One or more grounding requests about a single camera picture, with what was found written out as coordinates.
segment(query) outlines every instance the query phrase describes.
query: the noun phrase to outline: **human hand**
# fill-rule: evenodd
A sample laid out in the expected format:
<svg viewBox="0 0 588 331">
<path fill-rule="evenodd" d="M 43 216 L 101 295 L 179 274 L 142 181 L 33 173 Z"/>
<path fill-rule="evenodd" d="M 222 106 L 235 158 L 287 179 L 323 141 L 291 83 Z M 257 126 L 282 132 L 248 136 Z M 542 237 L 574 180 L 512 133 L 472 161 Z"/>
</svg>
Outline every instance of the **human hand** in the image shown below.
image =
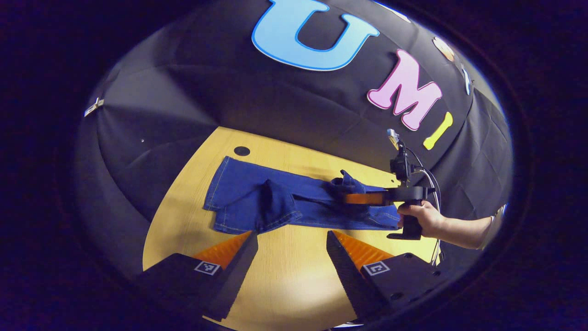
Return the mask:
<svg viewBox="0 0 588 331">
<path fill-rule="evenodd" d="M 423 200 L 421 206 L 402 204 L 398 207 L 400 221 L 398 227 L 404 226 L 405 215 L 414 216 L 418 219 L 420 226 L 423 228 L 423 237 L 436 237 L 445 222 L 445 217 L 437 211 L 433 205 Z"/>
</svg>

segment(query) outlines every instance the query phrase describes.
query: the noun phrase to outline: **forearm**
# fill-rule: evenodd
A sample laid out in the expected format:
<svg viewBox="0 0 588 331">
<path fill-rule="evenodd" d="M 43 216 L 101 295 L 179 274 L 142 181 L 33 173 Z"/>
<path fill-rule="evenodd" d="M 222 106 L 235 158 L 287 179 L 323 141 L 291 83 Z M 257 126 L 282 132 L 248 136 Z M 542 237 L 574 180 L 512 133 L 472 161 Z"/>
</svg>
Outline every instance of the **forearm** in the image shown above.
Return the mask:
<svg viewBox="0 0 588 331">
<path fill-rule="evenodd" d="M 477 249 L 488 232 L 491 220 L 490 217 L 473 221 L 444 219 L 432 237 L 467 249 Z"/>
</svg>

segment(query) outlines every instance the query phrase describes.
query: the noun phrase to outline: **jeans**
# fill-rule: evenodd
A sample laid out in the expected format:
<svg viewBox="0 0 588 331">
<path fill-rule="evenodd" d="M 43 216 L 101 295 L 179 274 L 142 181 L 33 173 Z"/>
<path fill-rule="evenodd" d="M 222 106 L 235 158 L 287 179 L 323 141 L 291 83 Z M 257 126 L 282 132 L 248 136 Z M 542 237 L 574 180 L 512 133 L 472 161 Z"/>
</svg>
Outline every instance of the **jeans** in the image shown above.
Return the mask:
<svg viewBox="0 0 588 331">
<path fill-rule="evenodd" d="M 348 205 L 349 193 L 382 191 L 345 170 L 331 182 L 225 157 L 206 194 L 204 209 L 216 212 L 216 231 L 264 233 L 286 224 L 349 230 L 397 230 L 396 206 Z"/>
</svg>

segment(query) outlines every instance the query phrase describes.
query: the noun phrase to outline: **pink letter m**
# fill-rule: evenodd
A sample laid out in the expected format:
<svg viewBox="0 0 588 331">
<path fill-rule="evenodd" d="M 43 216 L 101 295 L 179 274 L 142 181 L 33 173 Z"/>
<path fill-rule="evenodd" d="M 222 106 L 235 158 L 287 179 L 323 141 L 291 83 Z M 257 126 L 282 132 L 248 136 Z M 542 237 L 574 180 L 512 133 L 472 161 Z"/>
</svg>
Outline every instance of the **pink letter m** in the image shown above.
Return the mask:
<svg viewBox="0 0 588 331">
<path fill-rule="evenodd" d="M 416 104 L 411 112 L 402 116 L 402 123 L 412 131 L 416 131 L 419 129 L 420 122 L 433 107 L 433 104 L 441 99 L 443 94 L 435 82 L 430 82 L 421 88 L 417 88 L 419 64 L 402 49 L 399 49 L 397 54 L 398 63 L 396 67 L 378 90 L 370 90 L 367 93 L 367 99 L 382 109 L 388 109 L 392 106 L 392 96 L 398 90 L 393 113 L 394 115 L 399 115 Z"/>
</svg>

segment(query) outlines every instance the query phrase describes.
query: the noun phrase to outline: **yellow wooden tabletop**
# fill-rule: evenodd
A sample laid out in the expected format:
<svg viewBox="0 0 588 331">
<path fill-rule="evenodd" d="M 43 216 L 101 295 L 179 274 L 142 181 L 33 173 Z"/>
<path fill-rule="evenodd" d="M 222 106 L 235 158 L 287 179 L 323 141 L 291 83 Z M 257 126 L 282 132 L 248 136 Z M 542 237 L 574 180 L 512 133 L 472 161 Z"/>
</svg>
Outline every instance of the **yellow wooden tabletop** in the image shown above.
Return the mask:
<svg viewBox="0 0 588 331">
<path fill-rule="evenodd" d="M 233 150 L 238 146 L 249 148 L 251 153 L 244 157 L 236 155 Z M 397 186 L 394 175 L 382 170 L 219 127 L 184 166 L 163 198 L 145 240 L 144 270 L 173 253 L 193 256 L 234 237 L 212 230 L 215 213 L 203 209 L 212 177 L 225 156 L 325 181 L 341 177 L 343 169 L 366 185 Z M 356 319 L 326 251 L 327 231 L 286 225 L 260 234 L 257 255 L 229 316 L 219 324 L 242 331 L 313 331 Z M 425 261 L 431 259 L 435 247 L 431 238 L 387 239 L 390 231 L 340 231 L 392 255 L 411 252 Z"/>
</svg>

